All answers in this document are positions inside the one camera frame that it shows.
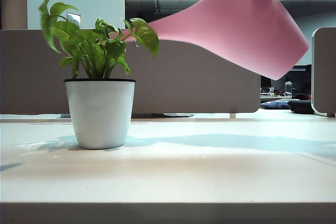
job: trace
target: pink watering can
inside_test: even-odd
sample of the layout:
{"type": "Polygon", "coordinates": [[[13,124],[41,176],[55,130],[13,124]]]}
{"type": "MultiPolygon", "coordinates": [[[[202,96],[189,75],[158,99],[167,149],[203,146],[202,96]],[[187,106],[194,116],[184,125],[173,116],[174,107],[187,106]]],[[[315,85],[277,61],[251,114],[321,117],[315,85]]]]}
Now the pink watering can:
{"type": "Polygon", "coordinates": [[[149,25],[161,40],[198,45],[275,80],[309,48],[279,0],[201,0],[149,25]]]}

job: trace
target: white flower pot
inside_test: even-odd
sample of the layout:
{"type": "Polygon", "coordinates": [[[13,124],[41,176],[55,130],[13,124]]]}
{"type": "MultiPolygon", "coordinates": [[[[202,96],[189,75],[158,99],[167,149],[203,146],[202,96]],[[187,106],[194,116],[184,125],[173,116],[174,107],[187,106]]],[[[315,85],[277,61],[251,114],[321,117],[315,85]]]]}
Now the white flower pot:
{"type": "Polygon", "coordinates": [[[135,81],[66,79],[64,82],[79,146],[105,149],[123,145],[131,122],[135,81]]]}

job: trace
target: cubicle divider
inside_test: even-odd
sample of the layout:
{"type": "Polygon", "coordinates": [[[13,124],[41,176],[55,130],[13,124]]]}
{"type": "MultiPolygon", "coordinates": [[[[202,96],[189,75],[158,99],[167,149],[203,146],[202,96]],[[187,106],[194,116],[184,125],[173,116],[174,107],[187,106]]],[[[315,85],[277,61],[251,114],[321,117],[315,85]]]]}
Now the cubicle divider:
{"type": "MultiPolygon", "coordinates": [[[[52,51],[40,30],[1,30],[1,114],[69,113],[60,69],[64,54],[52,51]]],[[[239,113],[260,106],[260,76],[195,45],[161,41],[152,59],[127,45],[131,73],[116,67],[112,78],[135,79],[133,114],[239,113]]],[[[85,78],[82,70],[79,78],[85,78]]]]}
{"type": "Polygon", "coordinates": [[[320,113],[336,112],[336,27],[313,34],[312,106],[320,113]]]}

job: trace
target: office desk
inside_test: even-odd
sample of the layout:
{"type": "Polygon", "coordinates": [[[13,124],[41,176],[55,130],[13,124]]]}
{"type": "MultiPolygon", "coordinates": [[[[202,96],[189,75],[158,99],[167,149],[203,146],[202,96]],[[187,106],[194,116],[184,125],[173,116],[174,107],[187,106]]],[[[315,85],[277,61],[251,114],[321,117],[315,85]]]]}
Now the office desk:
{"type": "Polygon", "coordinates": [[[335,118],[136,119],[88,151],[57,117],[2,116],[2,224],[336,223],[335,118]]]}
{"type": "Polygon", "coordinates": [[[270,102],[270,101],[279,100],[279,99],[288,99],[288,98],[292,98],[292,96],[282,97],[280,95],[277,95],[277,96],[271,97],[270,95],[260,95],[260,103],[270,102]]]}

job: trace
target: bottle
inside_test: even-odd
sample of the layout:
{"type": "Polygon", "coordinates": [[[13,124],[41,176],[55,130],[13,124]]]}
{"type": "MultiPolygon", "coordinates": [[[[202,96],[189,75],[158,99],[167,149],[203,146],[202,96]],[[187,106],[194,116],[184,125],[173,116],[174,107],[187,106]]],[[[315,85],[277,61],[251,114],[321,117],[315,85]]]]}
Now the bottle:
{"type": "Polygon", "coordinates": [[[291,97],[292,96],[292,83],[287,81],[285,83],[285,96],[291,97]]]}

